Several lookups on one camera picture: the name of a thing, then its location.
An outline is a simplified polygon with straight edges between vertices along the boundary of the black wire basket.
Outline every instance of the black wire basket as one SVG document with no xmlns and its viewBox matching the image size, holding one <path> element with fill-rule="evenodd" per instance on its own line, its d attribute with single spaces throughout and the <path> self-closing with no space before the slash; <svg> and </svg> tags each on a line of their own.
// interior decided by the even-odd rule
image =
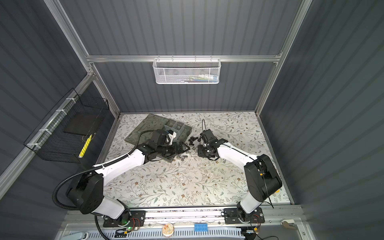
<svg viewBox="0 0 384 240">
<path fill-rule="evenodd" d="M 39 124 L 24 145 L 47 161 L 81 163 L 86 149 L 109 111 L 108 101 L 87 95 L 76 95 L 58 111 L 57 116 L 45 129 Z"/>
</svg>

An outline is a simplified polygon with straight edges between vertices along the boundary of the yellow marker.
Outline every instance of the yellow marker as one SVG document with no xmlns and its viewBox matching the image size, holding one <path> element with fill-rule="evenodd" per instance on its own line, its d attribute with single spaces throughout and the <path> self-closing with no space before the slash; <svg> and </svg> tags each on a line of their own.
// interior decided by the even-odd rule
<svg viewBox="0 0 384 240">
<path fill-rule="evenodd" d="M 85 141 L 84 147 L 83 147 L 83 149 L 81 150 L 81 152 L 79 154 L 79 158 L 84 157 L 85 151 L 87 151 L 87 148 L 88 148 L 89 143 L 91 142 L 91 140 L 92 140 L 92 135 L 90 135 L 89 138 L 87 139 L 87 141 Z"/>
</svg>

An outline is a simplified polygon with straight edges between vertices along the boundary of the floral tablecloth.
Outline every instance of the floral tablecloth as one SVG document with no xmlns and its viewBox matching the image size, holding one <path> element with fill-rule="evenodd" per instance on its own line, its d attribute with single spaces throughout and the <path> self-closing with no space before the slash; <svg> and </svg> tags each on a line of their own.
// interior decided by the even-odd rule
<svg viewBox="0 0 384 240">
<path fill-rule="evenodd" d="M 254 112 L 157 114 L 184 122 L 192 127 L 190 136 L 199 136 L 202 119 L 207 129 L 242 150 L 271 157 Z M 133 147 L 124 138 L 147 116 L 125 114 L 113 139 L 106 161 Z M 210 161 L 197 156 L 195 148 L 185 159 L 149 162 L 115 178 L 104 187 L 106 196 L 119 199 L 129 207 L 236 204 L 248 191 L 244 172 L 219 159 Z M 289 203 L 284 186 L 271 195 L 272 203 Z"/>
</svg>

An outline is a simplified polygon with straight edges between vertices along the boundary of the white mesh basket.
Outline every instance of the white mesh basket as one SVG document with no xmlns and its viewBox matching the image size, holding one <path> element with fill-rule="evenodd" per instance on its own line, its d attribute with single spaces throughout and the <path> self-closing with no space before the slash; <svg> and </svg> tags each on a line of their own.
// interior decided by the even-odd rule
<svg viewBox="0 0 384 240">
<path fill-rule="evenodd" d="M 217 84 L 221 62 L 217 61 L 161 61 L 153 60 L 158 84 Z"/>
</svg>

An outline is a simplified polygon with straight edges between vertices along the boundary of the blue lego brick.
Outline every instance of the blue lego brick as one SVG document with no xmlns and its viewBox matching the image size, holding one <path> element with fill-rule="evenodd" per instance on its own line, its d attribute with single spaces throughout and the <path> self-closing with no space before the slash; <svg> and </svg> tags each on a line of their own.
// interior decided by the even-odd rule
<svg viewBox="0 0 384 240">
<path fill-rule="evenodd" d="M 206 223 L 195 223 L 195 232 L 207 232 L 208 224 Z"/>
</svg>

